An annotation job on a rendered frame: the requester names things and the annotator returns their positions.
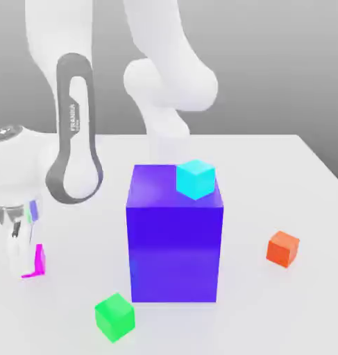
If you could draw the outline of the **small magenta cube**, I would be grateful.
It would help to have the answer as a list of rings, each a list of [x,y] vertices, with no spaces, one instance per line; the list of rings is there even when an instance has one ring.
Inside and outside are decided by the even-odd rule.
[[[46,257],[44,253],[44,247],[42,243],[39,243],[35,247],[34,271],[32,273],[22,275],[21,278],[26,279],[26,278],[44,275],[45,271],[46,271]]]

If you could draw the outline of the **small orange cube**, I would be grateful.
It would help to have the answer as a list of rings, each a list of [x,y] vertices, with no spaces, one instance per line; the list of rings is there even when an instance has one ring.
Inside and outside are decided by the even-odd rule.
[[[266,259],[288,268],[296,258],[299,243],[300,239],[278,231],[269,240]]]

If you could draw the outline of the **large blue box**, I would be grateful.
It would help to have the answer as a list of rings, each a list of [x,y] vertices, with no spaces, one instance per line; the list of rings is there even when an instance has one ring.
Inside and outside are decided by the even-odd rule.
[[[136,164],[126,203],[133,302],[214,303],[223,225],[219,187],[176,190],[176,166]]]

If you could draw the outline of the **small green cube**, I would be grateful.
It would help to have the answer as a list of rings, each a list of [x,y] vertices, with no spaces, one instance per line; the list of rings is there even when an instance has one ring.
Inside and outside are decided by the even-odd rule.
[[[135,328],[135,310],[120,293],[115,293],[94,307],[97,327],[115,343]]]

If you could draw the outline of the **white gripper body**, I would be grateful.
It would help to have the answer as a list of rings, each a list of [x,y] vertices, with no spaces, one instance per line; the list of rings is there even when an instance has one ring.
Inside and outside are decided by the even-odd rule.
[[[10,236],[7,239],[7,249],[10,271],[14,277],[34,272],[35,248],[30,244],[28,236]]]

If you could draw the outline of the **small cyan cube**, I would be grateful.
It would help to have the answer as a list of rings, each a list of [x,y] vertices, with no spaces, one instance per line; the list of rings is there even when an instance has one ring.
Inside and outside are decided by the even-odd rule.
[[[193,200],[213,193],[215,178],[215,167],[199,159],[176,166],[176,190]]]

